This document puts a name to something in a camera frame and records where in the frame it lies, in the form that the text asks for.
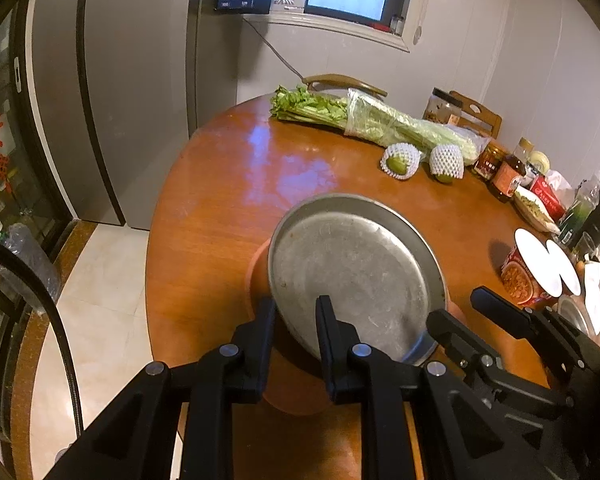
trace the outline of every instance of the cable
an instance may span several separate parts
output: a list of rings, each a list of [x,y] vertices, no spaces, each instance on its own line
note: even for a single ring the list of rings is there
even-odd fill
[[[296,70],[295,68],[293,68],[291,66],[291,63],[289,63],[285,58],[282,57],[282,54],[280,54],[275,47],[269,43],[269,41],[267,41],[267,38],[265,38],[262,34],[260,34],[260,31],[255,27],[255,25],[253,25],[253,23],[251,23],[249,20],[247,20],[246,18],[243,18],[245,22],[249,23],[249,26],[256,31],[256,34],[258,36],[260,36],[262,38],[262,41],[265,42],[265,44],[271,49],[271,51],[278,57],[278,59],[280,61],[282,61],[282,63],[285,64],[285,66],[291,70],[291,72],[293,72],[294,74],[296,74],[300,79],[304,79],[304,77],[302,76],[301,73],[298,72],[298,70]]]
[[[62,362],[64,363],[66,380],[69,383],[71,404],[74,408],[75,435],[76,437],[80,437],[82,430],[84,429],[84,423],[82,421],[82,408],[80,406],[78,381],[75,376],[74,361],[71,357],[69,341],[66,338],[66,332],[64,331],[62,319],[58,309],[56,308],[56,304],[49,295],[45,286],[36,276],[35,272],[29,269],[27,264],[25,264],[21,259],[19,259],[19,257],[11,253],[10,250],[2,245],[0,245],[0,265],[13,272],[19,279],[22,280],[25,285],[30,288],[30,290],[38,298],[40,305],[45,309],[46,314],[49,316],[49,323],[56,334],[60,355],[62,356]]]

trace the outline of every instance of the paper cup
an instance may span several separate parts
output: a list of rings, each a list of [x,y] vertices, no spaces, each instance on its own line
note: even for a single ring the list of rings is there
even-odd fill
[[[562,293],[560,273],[546,247],[529,231],[518,229],[516,246],[502,264],[500,276],[506,291],[520,306],[558,298]]]

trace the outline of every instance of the metal bowl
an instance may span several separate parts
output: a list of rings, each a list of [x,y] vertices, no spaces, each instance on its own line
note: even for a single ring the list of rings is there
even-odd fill
[[[584,319],[584,316],[582,315],[573,298],[570,298],[569,296],[561,296],[558,300],[556,310],[558,311],[558,314],[569,321],[574,327],[589,337],[592,337],[591,333],[589,332],[589,327],[587,327],[587,321]]]
[[[318,359],[321,294],[361,341],[394,360],[421,364],[436,347],[425,322],[446,308],[440,266],[419,232],[375,200],[324,194],[296,205],[273,234],[268,271],[287,329]]]

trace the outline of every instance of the tile floor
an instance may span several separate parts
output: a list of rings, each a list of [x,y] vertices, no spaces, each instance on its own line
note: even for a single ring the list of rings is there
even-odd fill
[[[58,311],[74,358],[84,425],[152,361],[144,306],[144,261],[149,233],[101,224],[69,276]],[[46,333],[31,405],[34,480],[56,453],[75,440],[74,418],[62,359],[51,328]],[[171,478],[180,468],[176,440]]]

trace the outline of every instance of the wooden chair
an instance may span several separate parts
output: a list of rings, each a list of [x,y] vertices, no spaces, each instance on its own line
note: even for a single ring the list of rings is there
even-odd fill
[[[462,101],[462,111],[465,114],[471,115],[471,117],[475,117],[482,123],[490,126],[490,129],[486,129],[481,124],[476,124],[469,119],[465,119],[464,117],[460,118],[458,121],[458,126],[473,130],[484,137],[493,137],[494,139],[498,138],[500,125],[502,124],[502,117],[493,113],[478,101],[474,101],[473,99],[464,96],[455,90],[452,90],[450,94],[456,99],[460,99]]]
[[[310,77],[305,77],[302,82],[306,85],[308,90],[314,90],[315,84],[323,84],[328,86],[335,86],[337,88],[357,88],[358,90],[364,90],[372,94],[386,97],[387,92],[376,88],[375,86],[369,85],[359,79],[349,77],[348,75],[342,74],[321,74]]]

